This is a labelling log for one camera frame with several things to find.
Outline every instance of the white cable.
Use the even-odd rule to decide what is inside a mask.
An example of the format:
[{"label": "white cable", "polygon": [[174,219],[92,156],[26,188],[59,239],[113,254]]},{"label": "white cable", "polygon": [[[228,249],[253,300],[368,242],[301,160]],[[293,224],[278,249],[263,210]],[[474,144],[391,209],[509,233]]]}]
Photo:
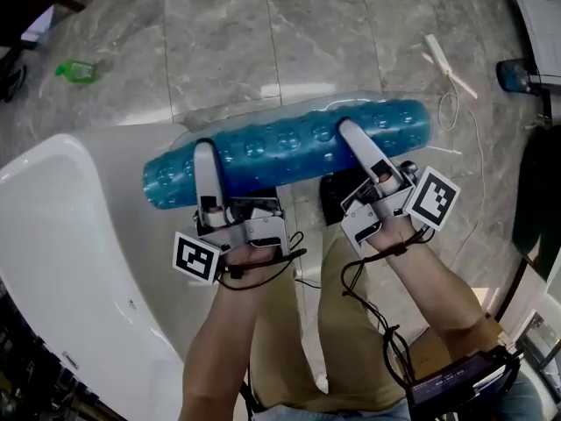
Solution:
[{"label": "white cable", "polygon": [[[458,114],[459,114],[460,103],[462,103],[464,105],[464,107],[472,115],[473,124],[475,125],[475,139],[477,140],[477,146],[479,148],[479,154],[481,156],[481,186],[483,188],[482,189],[483,190],[482,191],[482,197],[481,197],[481,205],[479,206],[479,213],[477,215],[477,218],[475,219],[475,224],[473,225],[473,228],[470,230],[470,233],[467,235],[464,242],[462,243],[462,246],[458,249],[458,252],[454,256],[454,260],[452,261],[452,264],[451,264],[451,268],[452,268],[454,266],[454,263],[456,263],[456,259],[458,258],[459,254],[464,249],[464,246],[467,243],[467,240],[469,240],[469,238],[472,236],[472,234],[477,229],[477,226],[479,224],[479,219],[481,218],[481,214],[483,213],[483,204],[485,204],[486,184],[485,184],[485,158],[484,158],[484,155],[483,155],[483,148],[481,147],[481,141],[479,139],[479,127],[477,125],[477,117],[475,117],[475,114],[472,112],[470,107],[460,99],[459,93],[458,93],[458,88],[456,87],[456,83],[451,79],[450,75],[446,75],[446,76],[448,77],[448,80],[450,81],[450,84],[452,85],[452,88],[454,89],[454,92],[453,93],[452,92],[446,92],[440,98],[440,102],[438,103],[438,113],[437,113],[438,124],[440,125],[441,129],[444,132],[452,131],[454,129],[454,126],[456,126],[456,123],[458,122]],[[452,124],[450,126],[444,126],[444,124],[442,123],[442,118],[440,117],[440,113],[441,113],[442,103],[448,97],[450,98],[452,104],[454,102],[454,98],[456,99],[456,110],[454,112],[454,120],[452,121]]]}]

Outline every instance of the marble floor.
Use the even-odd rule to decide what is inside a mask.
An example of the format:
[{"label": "marble floor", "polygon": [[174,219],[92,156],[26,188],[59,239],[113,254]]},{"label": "marble floor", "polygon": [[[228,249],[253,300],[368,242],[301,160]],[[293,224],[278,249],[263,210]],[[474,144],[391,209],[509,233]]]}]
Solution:
[{"label": "marble floor", "polygon": [[[357,89],[415,98],[432,116],[433,136],[407,157],[462,189],[431,245],[486,309],[496,309],[519,260],[509,239],[522,126],[536,113],[533,97],[503,93],[494,76],[496,61],[522,55],[507,0],[82,1],[83,12],[64,18],[25,54],[28,82],[0,105],[0,165],[85,126],[179,122],[194,132],[218,119]],[[452,132],[438,127],[438,101],[450,88],[423,58],[429,33],[479,95],[462,92],[477,116],[485,158],[486,201],[471,236],[483,190],[474,124],[462,108]],[[55,77],[66,58],[95,62],[97,81]],[[306,235],[309,253],[298,268],[313,281],[322,255],[317,187],[315,179],[279,189],[291,231]],[[413,301],[390,269],[371,271],[372,300],[413,339],[426,325]],[[304,344],[317,370],[319,291],[302,286],[299,293]]]}]

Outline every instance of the blue foam roller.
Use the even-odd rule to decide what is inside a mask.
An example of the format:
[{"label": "blue foam roller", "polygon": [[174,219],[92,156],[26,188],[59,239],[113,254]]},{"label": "blue foam roller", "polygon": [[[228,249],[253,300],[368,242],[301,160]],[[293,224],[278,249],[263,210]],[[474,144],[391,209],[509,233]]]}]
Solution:
[{"label": "blue foam roller", "polygon": [[390,157],[429,142],[430,116],[422,103],[378,99],[374,93],[319,98],[211,124],[145,164],[146,197],[158,209],[196,204],[193,153],[199,139],[214,142],[229,196],[357,166],[337,132],[344,117],[358,123]]}]

